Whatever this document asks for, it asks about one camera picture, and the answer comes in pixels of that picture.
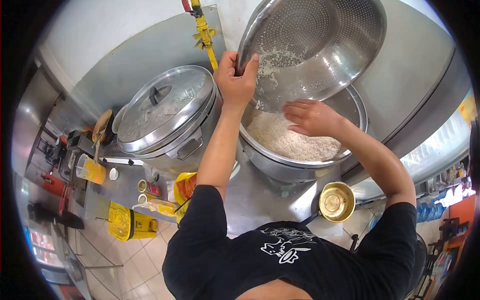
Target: orange liquid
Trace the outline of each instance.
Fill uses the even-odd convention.
[[[107,171],[101,164],[95,165],[93,159],[88,158],[84,164],[84,170],[86,170],[85,179],[91,182],[102,184],[105,181]]]

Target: large aluminum pot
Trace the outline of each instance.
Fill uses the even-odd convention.
[[[221,111],[222,100],[215,86],[212,96],[200,109],[200,113],[193,116],[196,120],[184,132],[164,147],[134,156],[170,174],[196,172]]]
[[[353,86],[347,87],[323,102],[364,132],[367,131],[367,112]],[[258,114],[260,111],[252,104],[248,104],[241,120],[240,144],[250,161],[273,179],[292,183],[316,180],[351,155],[350,150],[344,147],[329,161],[300,161],[275,154],[261,146],[247,133],[246,128]]]

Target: kitchen counter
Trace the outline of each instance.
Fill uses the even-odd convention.
[[[317,181],[306,183],[285,183],[264,175],[247,158],[237,143],[238,171],[234,171],[227,188],[225,213],[227,215],[228,234],[240,235],[265,223],[276,221],[301,222],[318,210],[315,196],[323,187],[332,181],[340,181],[340,169],[334,168]],[[105,179],[102,185],[92,182],[93,191],[120,205],[131,208],[137,204],[139,192],[138,181],[145,179],[142,166],[106,163],[107,174],[111,168],[117,168],[117,180]],[[167,198],[167,181],[160,178],[158,185],[162,190],[161,199]],[[135,208],[135,211],[175,223],[174,217],[151,212],[146,208]],[[309,228],[317,236],[339,236],[342,234],[342,223],[331,223],[322,217],[315,219]]]

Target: yellow trash bin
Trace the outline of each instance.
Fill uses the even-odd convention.
[[[120,204],[110,201],[108,209],[108,233],[126,241],[148,239],[156,236],[155,218],[140,214]]]

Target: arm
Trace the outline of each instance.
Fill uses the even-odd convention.
[[[286,102],[289,129],[307,136],[330,136],[350,149],[387,197],[386,207],[408,202],[416,207],[415,186],[400,160],[385,145],[364,133],[328,105],[314,100]]]
[[[225,52],[214,72],[224,104],[197,174],[197,185],[214,186],[223,201],[235,161],[241,117],[255,91],[258,71],[258,54],[254,54],[243,76],[235,77],[236,59],[236,52]]]

